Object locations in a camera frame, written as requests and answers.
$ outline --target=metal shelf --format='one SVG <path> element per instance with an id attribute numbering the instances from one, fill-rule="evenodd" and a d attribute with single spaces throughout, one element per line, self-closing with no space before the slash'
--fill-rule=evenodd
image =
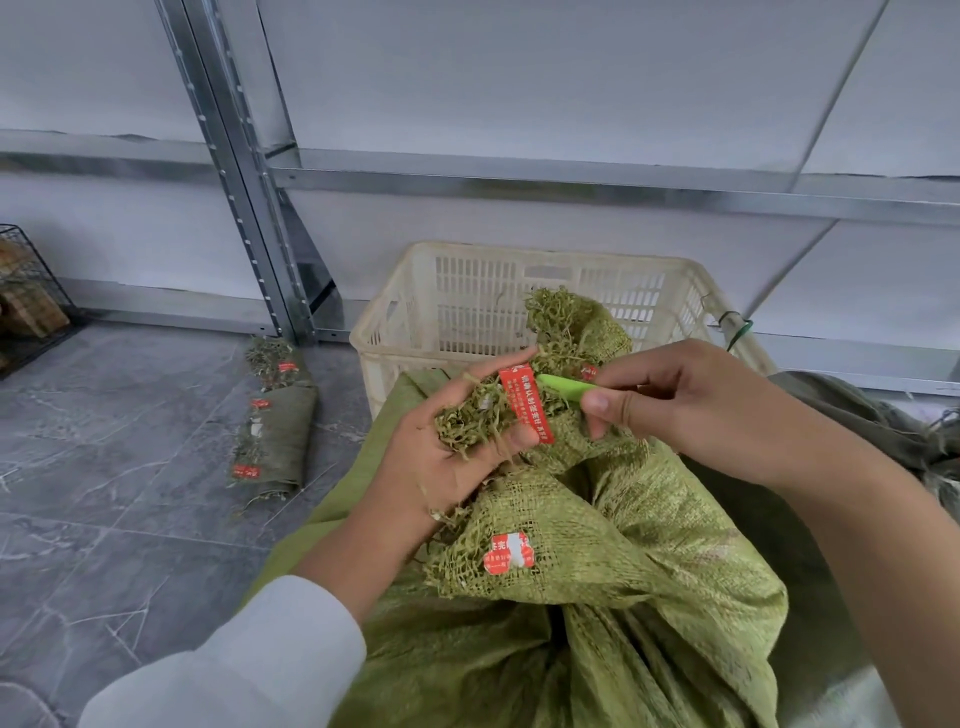
<path id="1" fill-rule="evenodd" d="M 270 165 L 288 189 L 960 225 L 960 179 L 320 149 L 288 150 Z"/>
<path id="2" fill-rule="evenodd" d="M 206 144 L 134 134 L 0 130 L 0 172 L 218 183 Z"/>

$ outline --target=white plastic basket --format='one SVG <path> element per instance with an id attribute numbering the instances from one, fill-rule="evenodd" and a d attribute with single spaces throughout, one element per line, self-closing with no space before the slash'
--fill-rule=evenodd
<path id="1" fill-rule="evenodd" d="M 605 305 L 634 340 L 634 351 L 687 338 L 710 341 L 708 324 L 721 318 L 728 341 L 743 327 L 692 260 L 416 243 L 350 334 L 373 416 L 405 370 L 464 367 L 533 344 L 523 300 L 543 286 L 565 286 Z M 764 375 L 777 370 L 749 334 L 733 353 Z"/>

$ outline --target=green plastic knife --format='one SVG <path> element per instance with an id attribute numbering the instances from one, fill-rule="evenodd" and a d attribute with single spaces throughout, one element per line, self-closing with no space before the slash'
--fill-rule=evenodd
<path id="1" fill-rule="evenodd" d="M 545 389 L 552 389 L 567 401 L 575 402 L 579 402 L 585 392 L 596 386 L 588 381 L 553 375 L 537 375 L 537 384 Z"/>

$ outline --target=forearm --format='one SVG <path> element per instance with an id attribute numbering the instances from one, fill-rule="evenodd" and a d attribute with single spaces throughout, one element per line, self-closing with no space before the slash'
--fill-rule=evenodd
<path id="1" fill-rule="evenodd" d="M 362 623 L 435 525 L 425 506 L 390 508 L 365 498 L 292 573 L 322 586 Z"/>
<path id="2" fill-rule="evenodd" d="M 905 728 L 955 725 L 960 528 L 879 451 L 827 465 L 783 495 L 826 557 Z"/>

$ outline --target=white wall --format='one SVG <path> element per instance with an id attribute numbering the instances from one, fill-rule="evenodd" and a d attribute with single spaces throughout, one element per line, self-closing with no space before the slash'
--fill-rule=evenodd
<path id="1" fill-rule="evenodd" d="M 301 147 L 795 170 L 880 0 L 271 0 Z"/>
<path id="2" fill-rule="evenodd" d="M 960 175 L 960 3 L 894 0 L 805 172 Z"/>
<path id="3" fill-rule="evenodd" d="M 827 224 L 812 218 L 340 192 L 290 190 L 290 198 L 343 295 L 358 299 L 379 290 L 410 243 L 450 240 L 690 257 L 743 308 Z"/>
<path id="4" fill-rule="evenodd" d="M 0 222 L 57 276 L 263 298 L 216 184 L 0 174 Z"/>
<path id="5" fill-rule="evenodd" d="M 204 140 L 154 0 L 8 0 L 0 32 L 0 129 Z"/>
<path id="6" fill-rule="evenodd" d="M 839 223 L 754 315 L 756 330 L 960 350 L 960 229 Z"/>

